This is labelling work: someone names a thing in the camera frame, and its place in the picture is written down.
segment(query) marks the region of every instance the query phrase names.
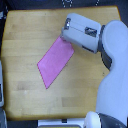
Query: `wooden surface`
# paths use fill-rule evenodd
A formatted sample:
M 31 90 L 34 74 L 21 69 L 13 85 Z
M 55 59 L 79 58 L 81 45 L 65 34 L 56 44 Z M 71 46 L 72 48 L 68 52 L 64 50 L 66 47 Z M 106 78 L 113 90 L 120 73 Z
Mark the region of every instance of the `wooden surface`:
M 8 13 L 1 53 L 8 119 L 85 117 L 95 111 L 98 86 L 108 74 L 100 53 L 73 45 L 74 55 L 48 90 L 37 68 L 71 12 L 101 24 L 120 19 L 116 7 Z

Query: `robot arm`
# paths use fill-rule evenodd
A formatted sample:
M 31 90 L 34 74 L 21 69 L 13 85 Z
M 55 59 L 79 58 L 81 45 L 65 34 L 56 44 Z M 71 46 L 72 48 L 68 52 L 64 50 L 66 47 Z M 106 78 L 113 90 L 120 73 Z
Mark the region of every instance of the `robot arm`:
M 71 13 L 67 16 L 61 37 L 93 53 L 100 51 L 103 63 L 110 70 L 99 85 L 96 113 L 88 113 L 86 116 L 86 128 L 126 128 L 128 117 L 126 25 L 115 20 L 101 27 L 93 20 Z

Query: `pink cloth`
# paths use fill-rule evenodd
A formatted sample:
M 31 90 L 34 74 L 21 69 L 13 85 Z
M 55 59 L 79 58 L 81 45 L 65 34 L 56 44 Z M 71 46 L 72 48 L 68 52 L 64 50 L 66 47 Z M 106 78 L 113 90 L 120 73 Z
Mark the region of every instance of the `pink cloth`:
M 38 62 L 37 66 L 46 89 L 59 75 L 73 53 L 74 50 L 71 43 L 63 41 L 58 37 L 44 57 Z

